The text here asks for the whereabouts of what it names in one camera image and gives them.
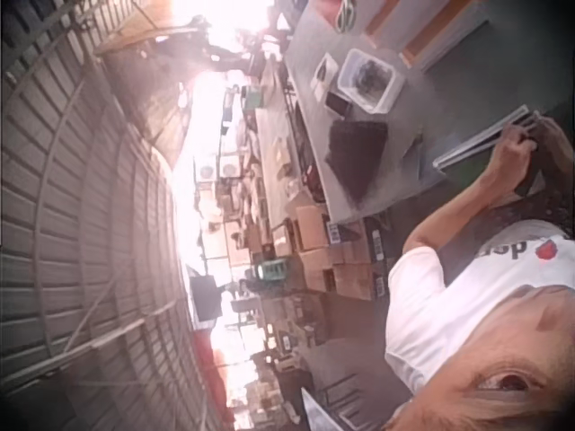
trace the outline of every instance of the electronic device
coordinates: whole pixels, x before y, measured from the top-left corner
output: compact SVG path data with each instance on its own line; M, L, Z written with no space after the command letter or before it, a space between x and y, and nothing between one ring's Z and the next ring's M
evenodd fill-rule
M351 101L344 99L335 92L327 92L325 96L325 107L337 116L345 119L351 109Z

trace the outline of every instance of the white t-shirt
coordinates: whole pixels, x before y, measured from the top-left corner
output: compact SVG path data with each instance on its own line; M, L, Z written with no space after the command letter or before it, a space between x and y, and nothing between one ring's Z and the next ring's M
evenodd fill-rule
M489 240L446 288L437 253L405 253L389 275L385 360L417 392L495 306L523 285L575 288L575 242L527 220Z

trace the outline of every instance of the red object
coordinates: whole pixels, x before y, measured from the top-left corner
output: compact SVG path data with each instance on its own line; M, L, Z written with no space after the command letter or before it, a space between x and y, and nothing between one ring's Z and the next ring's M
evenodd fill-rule
M341 0L314 0L315 10L326 20L333 28L340 12Z
M553 240L547 240L537 247L535 254L539 259L551 260L557 255L557 244Z
M234 423L234 413L227 407L226 383L217 367L218 352L214 352L210 341L211 330L196 330L193 332L193 342L199 360L201 372L208 384L212 399L227 424Z

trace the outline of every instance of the plastic container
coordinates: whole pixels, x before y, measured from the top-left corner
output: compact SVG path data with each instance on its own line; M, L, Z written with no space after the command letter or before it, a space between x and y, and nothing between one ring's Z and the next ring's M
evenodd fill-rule
M369 60L374 61L379 67L391 73L392 76L378 103L373 103L371 100L365 98L358 92L354 84L354 78L359 69ZM369 114L386 114L392 109L397 96L399 96L403 88L404 82L405 78L403 75L399 74L393 66L357 48L352 48L349 50L348 56L341 68L340 76L338 77L338 88L357 103L365 112Z

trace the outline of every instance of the brown box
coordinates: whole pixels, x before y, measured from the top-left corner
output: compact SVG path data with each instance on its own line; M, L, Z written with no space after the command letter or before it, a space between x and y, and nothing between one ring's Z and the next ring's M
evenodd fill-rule
M325 205L298 207L296 213L303 250L319 249L330 244L325 230L326 220L329 220Z
M305 283L309 290L315 292L335 292L333 269L306 271Z
M359 264L371 263L371 256L369 255L369 244L367 242L366 227L363 220L345 224L345 227L357 233L359 238L356 241L343 242L341 247L343 249L344 263Z
M385 275L377 265L336 265L333 276L338 295L366 301L385 295Z
M299 257L304 264L305 272L330 269L333 265L344 263L343 248L340 245L302 251L299 253Z

